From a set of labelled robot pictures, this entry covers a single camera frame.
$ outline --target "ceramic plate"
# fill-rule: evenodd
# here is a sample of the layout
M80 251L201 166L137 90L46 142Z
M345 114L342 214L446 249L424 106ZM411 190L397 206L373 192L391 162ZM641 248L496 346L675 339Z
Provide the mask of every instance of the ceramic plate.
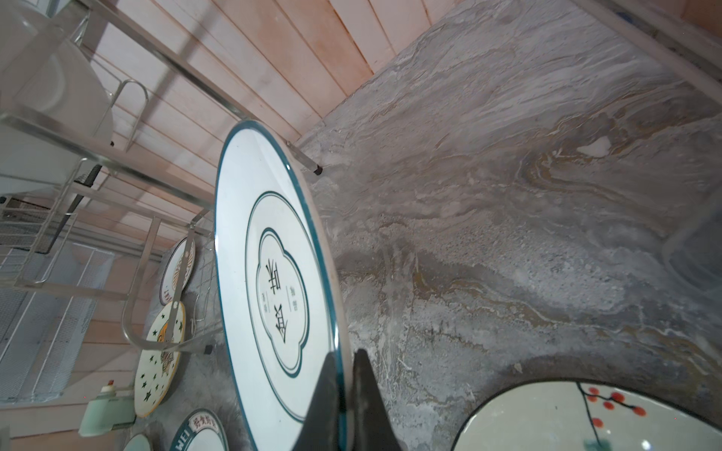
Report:
M175 315L173 327L173 343L180 343L186 334L186 308L179 302L178 312ZM148 330L147 340L163 341L168 332L168 317L170 316L169 303L153 320ZM173 380L175 370L178 368L180 352L142 351L138 363L135 379L135 409L136 415L145 417L150 415L163 400L168 391L170 381Z
M639 393L538 382L496 396L466 421L453 451L722 450L722 432Z
M193 411L175 433L174 451L228 451L225 431L215 413L204 408Z
M123 448L123 451L151 451L152 447L148 441L148 437L143 434L138 434L131 439L130 442Z
M340 395L351 353L336 269L295 161L255 121L226 139L216 184L215 240L225 332L238 395L260 451L292 448L321 365L334 352ZM350 441L339 419L339 443Z
M170 254L168 264L165 266L163 271L163 278L160 280L160 303L166 305L168 302L173 300L175 294L175 284L178 281L178 274L181 273L181 258L183 258L183 251L186 249L186 240L183 238L173 248L173 253ZM183 288L186 288L188 280L191 278L191 272L193 271L193 262L196 260L196 243L191 243L190 256L188 257L188 266L186 267L186 278L183 280Z

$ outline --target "plate with teal rim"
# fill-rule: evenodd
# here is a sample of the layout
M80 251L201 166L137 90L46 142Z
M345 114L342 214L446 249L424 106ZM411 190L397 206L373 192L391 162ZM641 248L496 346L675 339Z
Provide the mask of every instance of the plate with teal rim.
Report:
M283 451L293 448L333 352L345 449L352 374L343 298L321 219L283 143L244 121L221 153L214 224L228 353L254 447Z
M205 408L193 411L175 433L174 451L228 451L223 425L215 413Z

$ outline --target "chinese characters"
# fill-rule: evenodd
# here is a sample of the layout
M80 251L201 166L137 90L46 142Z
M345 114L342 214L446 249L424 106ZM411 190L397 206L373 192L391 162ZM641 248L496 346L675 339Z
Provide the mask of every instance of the chinese characters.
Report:
M286 326L288 325L288 320L283 321L283 304L280 304L278 307L274 305L273 308L276 310L276 329L281 333L283 342L286 343Z
M269 260L268 264L266 264L266 270L269 272L271 290L273 294L276 294L276 290L281 289L281 281L278 278L278 265L273 260Z

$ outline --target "marble surface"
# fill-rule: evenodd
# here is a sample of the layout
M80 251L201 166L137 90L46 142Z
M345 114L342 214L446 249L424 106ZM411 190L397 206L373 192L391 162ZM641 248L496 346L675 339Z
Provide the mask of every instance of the marble surface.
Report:
M409 450L449 450L482 401L555 377L722 424L722 307L660 256L722 183L722 108L574 4L467 0L300 148L324 166L305 175L352 346ZM250 449L223 343L176 380L133 433L167 450L207 407Z

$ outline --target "metal bar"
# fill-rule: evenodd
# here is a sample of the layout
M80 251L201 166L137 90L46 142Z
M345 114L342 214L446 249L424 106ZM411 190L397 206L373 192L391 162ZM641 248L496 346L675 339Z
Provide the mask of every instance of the metal bar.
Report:
M128 137L128 141L126 142L125 147L123 148L123 153L126 153L128 149L131 148L131 144L133 144L133 136L135 136L135 131L138 129L138 124L140 123L141 117L143 117L143 112L145 111L145 108L148 106L149 98L148 98L148 89L145 88L145 86L138 82L137 80L133 79L126 79L123 80L119 85L118 89L116 89L116 92L113 94L113 96L110 99L110 103L108 104L108 107L105 109L105 112L102 116L100 116L100 121L95 126L95 130L92 132L92 136L95 136L100 126L103 124L103 121L105 120L106 115L110 112L110 109L113 107L113 105L118 102L118 97L121 96L121 92L125 87L128 85L128 83L134 83L140 86L140 88L143 90L143 95L145 95L145 103L143 104L143 108L140 110L140 113L138 114L138 117L136 118L135 123L133 124L133 128L131 129L131 134Z
M20 319L15 324L15 327L12 330L12 333L10 334L10 338L7 339L7 344L2 350L2 354L0 354L0 363L2 363L2 359L5 358L5 354L7 354L7 350L10 349L10 345L12 344L12 339L15 337L15 333L17 332L18 327L20 327L20 323L22 323L22 319L25 318L25 314L27 313L27 310L30 308L30 305L32 304L32 301L35 299L35 295L37 293L33 293L32 296L30 296L30 300L27 301L27 305L25 305L25 309L22 311L22 314L20 315Z
M43 280L39 280L39 281L34 281L34 282L32 282L33 284L44 284L45 282L48 281L48 278L50 277L50 272L51 272L51 271L53 270L53 268L55 267L55 263L56 263L56 261L58 261L58 255L60 255L61 249L65 246L65 242L68 240L68 235L70 235L70 230L71 230L71 229L73 228L73 226L75 225L75 221L76 221L77 219L78 219L78 215L73 216L73 220L72 220L72 222L70 223L70 226L68 227L68 232L65 234L65 237L63 238L63 241L60 243L60 247L59 247L58 250L55 252L55 255L53 255L53 260L51 260L50 265L48 266L48 275L47 275L46 277L44 277Z
M0 90L2 99L13 99L35 76L65 39L70 38L83 23L87 6L73 1L43 28L7 67L2 68Z
M51 185L51 186L57 186L57 183L52 182L46 182L44 180L36 180L34 178L27 178L27 177L18 177L17 175L10 175L10 174L3 174L0 172L0 177L6 177L6 178L12 178L15 180L22 180L24 182L33 182L33 183L40 183L41 185Z
M668 35L684 47L722 69L722 52L711 40L693 27L684 26L678 19L672 19L639 0L612 0L620 8L636 14L643 21Z
M165 337L163 341L173 341L173 335L175 334L175 317L178 314L178 306L181 303L181 292L183 291L183 284L186 282L186 266L188 265L188 256L191 253L191 246L195 245L193 242L195 232L193 225L188 228L188 235L186 235L186 245L183 247L183 254L180 257L180 270L178 271L178 278L175 280L175 286L173 289L173 301L170 303L170 314L168 315L168 324L170 324L170 333L166 329Z
M153 243L155 243L155 238L158 235L159 227L160 218L154 217L153 220L150 222L150 228L148 229L148 235L145 239L143 253L140 255L140 260L138 260L138 266L136 266L135 274L133 275L133 281L131 282L131 288L128 292L126 303L123 306L123 313L121 315L121 329L123 331L123 335L126 337L128 342L130 342L130 344L134 345L139 349L144 349L143 342L147 340L140 338L133 331L133 308L135 307L135 302L138 298L140 286L143 283L143 275L145 274L145 268L148 264L150 253L153 250Z
M83 286L55 284L44 282L42 284L23 284L13 283L13 281L0 280L0 287L13 288L29 292L49 293L57 297L93 297L96 299L108 299L110 301L124 301L127 299L127 293L109 292L96 288L85 288Z
M55 198L55 201L53 202L53 206L48 210L48 215L45 218L45 221L43 221L43 225L40 226L40 230L38 230L38 237L35 238L35 241L32 242L32 245L30 246L30 249L27 252L27 257L25 259L25 262L23 265L27 264L28 261L30 261L30 258L35 253L35 251L38 249L38 246L40 245L40 241L43 239L43 234L45 234L45 230L48 228L48 225L50 225L51 220L53 219L53 215L55 214L58 207L63 203L63 199L65 198L65 195L68 193L68 189L70 189L70 185L73 183L73 180L75 179L75 175L78 173L78 170L80 169L80 165L85 161L85 158L81 158L78 160L78 163L75 164L75 167L73 167L73 170L70 173L70 176L68 176L68 180L65 180L65 183L63 184L62 188L60 189L60 193L58 194L58 197ZM17 280L20 281L22 279L22 273L24 271L21 270L17 274Z
M634 25L621 19L614 12L596 3L596 1L572 1L598 21L645 51L649 56L666 66L680 78L686 80L692 86L704 92L709 98L722 105L722 84L717 83L714 78L699 70L694 64L670 51Z
M253 121L260 120L245 109L243 105L237 102L226 91L205 77L201 72L197 71L188 62L181 58L177 53L170 50L158 39L154 38L150 33L135 23L130 17L120 11L115 5L107 4L102 0L77 0L85 3L93 12L98 13L103 19L107 20L120 31L128 35L132 40L140 44L141 47L149 51L153 56L160 59L170 68L184 76L190 83L194 84L198 89L205 92L209 97L218 102L222 107L235 114L239 119L251 119ZM311 158L304 155L294 146L290 146L294 157L304 165L308 170L321 174L323 168L314 162Z
M185 221L181 221L180 219L176 219L172 216L168 216L167 214L163 214L158 211L146 209L144 207L135 205L130 202L111 200L102 192L96 191L94 189L88 188L87 186L83 186L78 183L73 185L71 190L73 190L75 193L81 194L84 197L91 198L94 201L102 202L102 203L105 203L105 204L111 205L111 206L121 207L122 209L132 211L132 212L140 214L142 216L147 216L149 218L156 216L158 218L161 218L164 222L168 222L170 224L177 225L184 229L188 228L188 223ZM197 233L199 233L200 235L203 235L203 236L208 236L208 237L213 235L213 232L208 229L197 229Z
M47 213L47 212L48 212L48 210L22 209L22 208L14 208L14 207L9 208L9 209L8 209L8 208L5 208L5 209L2 209L2 211L27 211L27 212L30 212L30 213L32 213L32 212L35 212L35 213Z
M286 147L291 151L293 154L293 157L298 160L302 165L306 167L306 169L310 170L316 175L321 175L323 172L323 168L320 164L313 161L308 155L304 154L298 148L293 145L291 141L286 141Z
M205 209L213 209L214 196L185 180L156 170L118 152L108 144L79 133L72 128L32 108L10 102L0 110L0 123L36 136L65 150L92 159L109 170L137 178L174 196Z

